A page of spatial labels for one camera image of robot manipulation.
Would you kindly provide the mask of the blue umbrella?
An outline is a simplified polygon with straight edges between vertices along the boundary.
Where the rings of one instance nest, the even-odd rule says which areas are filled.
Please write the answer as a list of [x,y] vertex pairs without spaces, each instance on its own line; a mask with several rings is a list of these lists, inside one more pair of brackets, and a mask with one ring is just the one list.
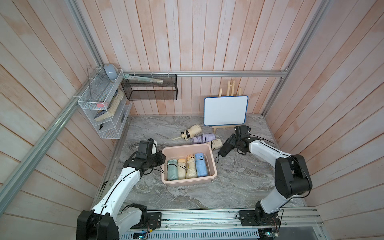
[[196,153],[195,159],[196,159],[196,169],[197,169],[198,178],[207,177],[209,173],[208,173],[207,163],[206,163],[204,154]]

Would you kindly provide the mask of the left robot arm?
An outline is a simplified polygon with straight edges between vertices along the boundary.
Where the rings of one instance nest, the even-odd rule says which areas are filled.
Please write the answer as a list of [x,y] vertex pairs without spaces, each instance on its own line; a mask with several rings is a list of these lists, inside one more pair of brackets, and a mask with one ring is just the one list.
[[155,140],[140,141],[138,150],[125,161],[111,189],[90,211],[82,211],[78,216],[76,239],[118,240],[132,227],[147,226],[146,206],[131,204],[125,212],[119,212],[130,191],[146,175],[146,171],[163,165],[165,160],[165,155],[157,151]]

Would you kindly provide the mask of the beige umbrella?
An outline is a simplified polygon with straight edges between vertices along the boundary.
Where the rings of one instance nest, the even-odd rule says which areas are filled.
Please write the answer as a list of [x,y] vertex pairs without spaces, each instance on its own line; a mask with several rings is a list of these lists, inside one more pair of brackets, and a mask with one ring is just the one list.
[[207,144],[211,147],[211,150],[218,150],[223,146],[223,143],[220,139],[215,139],[212,141],[207,142]]
[[177,162],[178,166],[178,179],[185,180],[187,174],[187,164],[186,159],[179,159]]
[[196,158],[195,155],[187,156],[187,174],[186,179],[197,178]]
[[202,132],[201,126],[200,125],[194,125],[194,126],[190,127],[189,129],[181,132],[181,136],[174,138],[173,141],[178,140],[178,139],[184,139],[187,141],[191,138],[196,137],[201,132]]

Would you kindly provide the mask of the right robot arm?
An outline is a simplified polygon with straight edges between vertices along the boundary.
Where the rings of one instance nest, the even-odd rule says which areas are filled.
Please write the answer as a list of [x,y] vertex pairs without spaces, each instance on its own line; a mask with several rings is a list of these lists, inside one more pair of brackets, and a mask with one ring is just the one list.
[[239,211],[242,226],[279,225],[278,212],[291,199],[302,198],[309,194],[313,184],[306,161],[301,155],[282,152],[258,137],[252,137],[246,125],[235,127],[230,138],[230,149],[239,153],[250,153],[264,160],[275,169],[275,187],[255,205],[254,211]]

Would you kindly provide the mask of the mint umbrella front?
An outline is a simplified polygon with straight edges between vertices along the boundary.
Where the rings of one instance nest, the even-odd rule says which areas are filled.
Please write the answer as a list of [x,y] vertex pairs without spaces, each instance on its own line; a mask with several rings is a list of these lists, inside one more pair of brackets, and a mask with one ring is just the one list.
[[167,162],[167,180],[175,181],[179,179],[178,174],[178,160],[173,159]]

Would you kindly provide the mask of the pink plastic storage box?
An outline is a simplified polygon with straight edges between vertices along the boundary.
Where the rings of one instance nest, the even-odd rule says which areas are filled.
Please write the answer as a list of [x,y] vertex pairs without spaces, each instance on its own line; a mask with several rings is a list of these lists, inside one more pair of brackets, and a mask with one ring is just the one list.
[[217,177],[213,152],[208,144],[166,147],[161,180],[170,187],[208,183]]

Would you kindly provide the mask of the black umbrella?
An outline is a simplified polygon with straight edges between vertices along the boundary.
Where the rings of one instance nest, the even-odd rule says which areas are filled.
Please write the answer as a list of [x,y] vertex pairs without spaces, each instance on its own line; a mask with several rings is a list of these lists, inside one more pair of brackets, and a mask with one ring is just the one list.
[[219,156],[224,158],[234,147],[235,146],[230,142],[225,142],[219,150],[217,157],[215,158],[215,163],[217,164],[219,162]]

